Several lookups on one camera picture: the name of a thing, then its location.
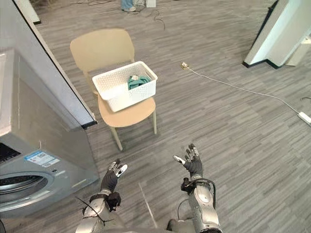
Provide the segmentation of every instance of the washing machine drum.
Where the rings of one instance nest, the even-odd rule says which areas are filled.
[[[0,179],[0,203],[25,198],[48,183],[48,179],[37,175],[15,175]]]

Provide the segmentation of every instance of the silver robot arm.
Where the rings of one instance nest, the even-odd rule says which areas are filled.
[[[222,233],[218,216],[215,210],[216,203],[210,193],[210,186],[200,181],[203,179],[203,167],[199,156],[199,152],[194,144],[189,145],[186,150],[186,161],[178,156],[173,156],[176,161],[181,163],[189,172],[190,180],[184,179],[182,189],[189,194],[189,204],[193,214],[193,224],[196,233]]]
[[[124,227],[118,215],[112,213],[113,208],[120,205],[121,198],[114,193],[118,178],[126,171],[127,165],[120,165],[120,160],[114,161],[105,174],[101,190],[90,199],[83,213],[83,219],[76,230],[76,233],[100,233],[103,229]]]

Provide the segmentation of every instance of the jeans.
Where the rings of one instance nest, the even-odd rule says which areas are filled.
[[[127,9],[133,7],[132,0],[121,0],[121,9]]]

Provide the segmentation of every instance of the black cable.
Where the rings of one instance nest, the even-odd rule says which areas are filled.
[[[192,185],[193,183],[196,183],[197,181],[206,181],[207,183],[211,183],[213,185],[213,207],[216,210],[216,186],[215,183],[211,180],[205,179],[205,178],[199,178],[191,181],[186,187]]]
[[[189,199],[184,199],[184,200],[178,205],[178,208],[177,208],[177,217],[178,217],[178,220],[180,220],[180,219],[179,219],[179,207],[181,206],[182,203],[184,203],[184,202],[187,201],[187,200],[189,200]]]
[[[134,12],[128,12],[128,14],[129,15],[138,15],[140,12],[134,11]],[[163,23],[163,30],[165,31],[165,29],[166,29],[165,22],[162,19],[157,18],[158,16],[160,16],[160,12],[158,10],[153,10],[149,15],[145,16],[145,18],[150,17],[154,12],[156,12],[155,17],[154,17],[154,21]]]
[[[302,97],[302,98],[301,98],[301,100],[306,100],[306,99],[311,100],[311,98],[309,98],[309,97]]]
[[[79,0],[77,2],[69,3],[68,5],[65,5],[65,6],[52,8],[52,10],[59,10],[59,9],[62,9],[62,8],[68,7],[68,6],[72,6],[72,5],[76,5],[76,4],[87,4],[88,6],[95,6],[95,5],[100,5],[100,4],[106,4],[109,2],[113,2],[113,1],[116,1],[116,0],[84,0],[84,1]]]
[[[146,16],[146,17],[150,17],[154,12],[156,12],[156,15],[155,15],[155,17],[154,17],[154,21],[155,22],[161,22],[161,23],[163,23],[163,30],[165,31],[165,23],[164,23],[164,21],[162,20],[162,19],[160,19],[160,18],[157,18],[159,15],[160,15],[160,12],[158,11],[158,10],[153,10],[148,16]]]
[[[106,220],[106,221],[104,221],[104,220],[99,216],[99,214],[98,214],[89,204],[87,204],[84,200],[82,200],[82,199],[80,199],[80,198],[78,198],[78,197],[75,197],[75,198],[77,198],[79,201],[81,201],[82,203],[84,203],[85,205],[87,205],[89,208],[91,208],[91,209],[96,213],[97,217],[99,217],[99,219],[103,222],[104,226],[105,226],[105,222],[109,222],[109,221],[112,221],[112,220],[113,220],[113,219],[111,219],[111,220]]]
[[[80,0],[77,1],[76,4],[87,4],[88,6],[95,6],[99,4],[106,4],[115,0]]]

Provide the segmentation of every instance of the plastic laundry basket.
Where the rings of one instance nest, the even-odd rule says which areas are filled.
[[[151,81],[128,90],[132,75],[148,76]],[[129,64],[93,77],[93,82],[111,110],[117,112],[156,94],[157,76],[142,61]]]

